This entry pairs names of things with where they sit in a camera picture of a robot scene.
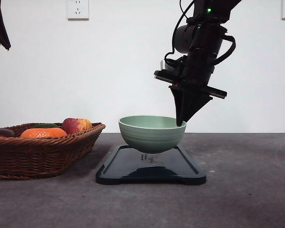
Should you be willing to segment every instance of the red apple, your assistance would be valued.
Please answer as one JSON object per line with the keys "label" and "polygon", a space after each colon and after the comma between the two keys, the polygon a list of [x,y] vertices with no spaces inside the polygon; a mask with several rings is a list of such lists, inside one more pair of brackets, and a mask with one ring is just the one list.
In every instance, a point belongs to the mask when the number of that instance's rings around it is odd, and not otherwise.
{"label": "red apple", "polygon": [[67,118],[62,123],[62,129],[67,134],[79,133],[92,128],[92,124],[88,119]]}
{"label": "red apple", "polygon": [[14,137],[15,134],[12,130],[8,130],[8,129],[4,129],[4,128],[0,128],[0,137]]}

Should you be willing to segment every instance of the green bowl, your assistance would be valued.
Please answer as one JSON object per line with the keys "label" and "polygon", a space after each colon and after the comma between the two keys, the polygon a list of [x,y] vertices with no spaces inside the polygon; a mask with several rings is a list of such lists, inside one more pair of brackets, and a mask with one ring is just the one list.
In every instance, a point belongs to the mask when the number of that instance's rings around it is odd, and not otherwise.
{"label": "green bowl", "polygon": [[182,139],[186,122],[176,125],[176,119],[164,116],[137,115],[119,120],[123,139],[143,153],[161,153],[174,148]]}

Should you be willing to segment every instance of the purple eggplant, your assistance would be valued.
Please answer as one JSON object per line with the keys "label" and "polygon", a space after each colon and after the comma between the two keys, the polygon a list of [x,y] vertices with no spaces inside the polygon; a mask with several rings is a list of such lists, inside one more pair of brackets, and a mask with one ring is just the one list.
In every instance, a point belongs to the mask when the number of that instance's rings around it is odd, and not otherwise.
{"label": "purple eggplant", "polygon": [[12,130],[8,130],[8,129],[4,129],[4,128],[0,128],[0,137],[14,137],[15,134]]}

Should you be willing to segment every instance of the black tray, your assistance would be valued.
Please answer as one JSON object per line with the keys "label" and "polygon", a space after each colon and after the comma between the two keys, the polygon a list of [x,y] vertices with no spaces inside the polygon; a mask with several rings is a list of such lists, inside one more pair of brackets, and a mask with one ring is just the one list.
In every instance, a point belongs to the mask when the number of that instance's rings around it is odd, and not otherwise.
{"label": "black tray", "polygon": [[142,153],[129,145],[117,146],[96,173],[96,182],[120,184],[133,181],[199,185],[206,182],[206,174],[180,146],[158,154]]}

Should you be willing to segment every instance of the wicker basket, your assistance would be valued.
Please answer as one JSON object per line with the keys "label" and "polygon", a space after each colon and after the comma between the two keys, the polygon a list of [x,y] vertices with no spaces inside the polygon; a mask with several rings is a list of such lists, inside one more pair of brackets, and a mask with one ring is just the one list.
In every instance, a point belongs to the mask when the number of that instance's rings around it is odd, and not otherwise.
{"label": "wicker basket", "polygon": [[36,123],[5,127],[15,133],[14,138],[0,137],[0,179],[30,180],[54,177],[82,156],[88,154],[104,124],[81,133],[58,138],[19,138]]}

